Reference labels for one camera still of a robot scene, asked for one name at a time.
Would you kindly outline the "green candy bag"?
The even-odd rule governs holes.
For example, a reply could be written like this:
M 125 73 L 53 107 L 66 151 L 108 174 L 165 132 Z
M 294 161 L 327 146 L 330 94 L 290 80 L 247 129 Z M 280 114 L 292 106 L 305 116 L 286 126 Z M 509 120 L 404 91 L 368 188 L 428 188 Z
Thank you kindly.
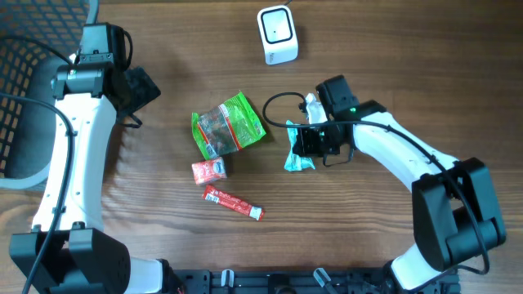
M 194 141 L 206 160 L 240 151 L 258 142 L 266 131 L 243 92 L 205 114 L 191 114 Z

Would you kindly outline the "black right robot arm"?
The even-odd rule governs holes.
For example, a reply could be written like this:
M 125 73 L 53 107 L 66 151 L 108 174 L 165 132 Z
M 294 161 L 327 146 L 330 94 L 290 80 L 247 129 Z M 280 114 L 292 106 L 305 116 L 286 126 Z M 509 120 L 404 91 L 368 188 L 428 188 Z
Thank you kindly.
M 381 163 L 412 194 L 415 243 L 390 265 L 396 286 L 419 290 L 507 238 L 487 166 L 459 160 L 419 140 L 375 100 L 359 102 L 342 75 L 303 96 L 308 127 L 297 131 L 293 152 L 327 158 L 342 145 Z

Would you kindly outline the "red long snack stick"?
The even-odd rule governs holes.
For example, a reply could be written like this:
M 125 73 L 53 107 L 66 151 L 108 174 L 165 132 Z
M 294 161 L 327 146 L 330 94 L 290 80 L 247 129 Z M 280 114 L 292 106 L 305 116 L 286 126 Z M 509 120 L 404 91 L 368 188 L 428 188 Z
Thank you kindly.
M 253 206 L 241 198 L 237 198 L 232 194 L 221 191 L 212 185 L 207 185 L 205 187 L 202 198 L 203 200 L 229 208 L 230 210 L 242 215 L 249 216 L 256 221 L 261 221 L 265 215 L 265 211 L 261 207 Z

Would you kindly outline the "teal packet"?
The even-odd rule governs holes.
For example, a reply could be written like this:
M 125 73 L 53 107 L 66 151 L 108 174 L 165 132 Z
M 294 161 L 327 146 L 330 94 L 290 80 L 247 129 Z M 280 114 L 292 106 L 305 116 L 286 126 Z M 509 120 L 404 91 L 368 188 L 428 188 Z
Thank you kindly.
M 297 143 L 297 129 L 288 128 L 287 133 L 290 150 L 284 164 L 284 169 L 288 172 L 300 172 L 307 168 L 315 169 L 315 164 L 311 158 L 304 158 L 293 152 L 293 147 Z

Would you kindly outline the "red small snack pack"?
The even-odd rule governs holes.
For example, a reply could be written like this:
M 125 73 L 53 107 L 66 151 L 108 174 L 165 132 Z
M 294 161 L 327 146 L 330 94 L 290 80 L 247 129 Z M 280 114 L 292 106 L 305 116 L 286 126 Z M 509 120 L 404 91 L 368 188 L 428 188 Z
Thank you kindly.
M 197 185 L 206 185 L 216 180 L 227 178 L 225 162 L 222 157 L 193 163 L 191 168 L 194 182 Z

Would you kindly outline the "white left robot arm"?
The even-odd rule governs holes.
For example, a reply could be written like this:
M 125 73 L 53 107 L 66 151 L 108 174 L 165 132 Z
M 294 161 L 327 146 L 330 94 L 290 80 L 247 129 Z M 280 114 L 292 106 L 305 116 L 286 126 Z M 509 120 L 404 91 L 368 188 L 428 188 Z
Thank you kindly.
M 63 65 L 52 80 L 56 132 L 47 185 L 28 233 L 9 253 L 24 292 L 166 293 L 168 263 L 132 257 L 104 231 L 101 191 L 114 126 L 159 97 L 142 68 L 111 62 Z

